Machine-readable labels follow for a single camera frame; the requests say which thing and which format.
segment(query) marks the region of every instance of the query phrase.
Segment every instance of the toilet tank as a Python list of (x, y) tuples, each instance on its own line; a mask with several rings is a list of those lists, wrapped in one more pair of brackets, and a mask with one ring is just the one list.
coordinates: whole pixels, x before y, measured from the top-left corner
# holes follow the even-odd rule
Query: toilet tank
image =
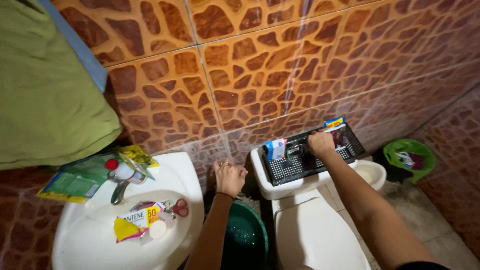
[[(260, 193), (262, 193), (262, 196), (267, 200), (277, 200), (301, 194), (306, 191), (316, 189), (318, 186), (326, 184), (332, 180), (330, 174), (327, 171), (324, 171), (292, 182), (273, 186), (265, 168), (262, 154), (263, 149), (259, 147), (250, 152), (250, 157), (252, 158), (254, 169), (253, 174), (255, 175), (258, 187), (260, 188)], [(354, 162), (350, 163), (349, 166), (355, 168), (357, 163), (358, 160), (355, 160)]]

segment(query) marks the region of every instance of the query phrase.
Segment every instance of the toilet lid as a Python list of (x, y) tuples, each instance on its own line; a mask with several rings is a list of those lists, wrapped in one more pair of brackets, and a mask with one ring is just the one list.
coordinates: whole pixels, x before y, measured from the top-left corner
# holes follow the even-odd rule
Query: toilet lid
[(321, 197), (277, 212), (275, 222), (284, 270), (370, 268), (355, 234)]

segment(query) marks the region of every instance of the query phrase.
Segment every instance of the red bracelet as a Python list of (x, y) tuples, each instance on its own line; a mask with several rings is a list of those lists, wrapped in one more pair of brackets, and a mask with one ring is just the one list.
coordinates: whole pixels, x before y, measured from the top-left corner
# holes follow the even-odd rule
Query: red bracelet
[(232, 198), (232, 200), (235, 200), (234, 197), (232, 197), (231, 195), (227, 194), (227, 193), (223, 193), (223, 192), (217, 192), (215, 194), (223, 194), (223, 195), (227, 195), (228, 197)]

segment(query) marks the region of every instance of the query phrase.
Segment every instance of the red scissors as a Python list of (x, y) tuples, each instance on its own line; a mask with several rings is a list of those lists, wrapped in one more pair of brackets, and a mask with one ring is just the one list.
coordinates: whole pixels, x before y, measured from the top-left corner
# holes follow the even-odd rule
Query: red scissors
[(175, 205), (172, 206), (170, 209), (166, 210), (166, 212), (169, 212), (169, 213), (173, 212), (181, 217), (188, 216), (187, 201), (184, 198), (179, 199), (177, 203), (175, 203)]

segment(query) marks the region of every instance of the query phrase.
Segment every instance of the white bottle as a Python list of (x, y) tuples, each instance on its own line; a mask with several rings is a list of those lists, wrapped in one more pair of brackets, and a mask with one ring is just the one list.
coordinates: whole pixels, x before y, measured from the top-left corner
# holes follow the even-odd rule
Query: white bottle
[(113, 171), (117, 179), (134, 184), (141, 184), (146, 178), (143, 173), (130, 168), (125, 162), (120, 163), (114, 159), (107, 160), (107, 162), (105, 162), (105, 168)]

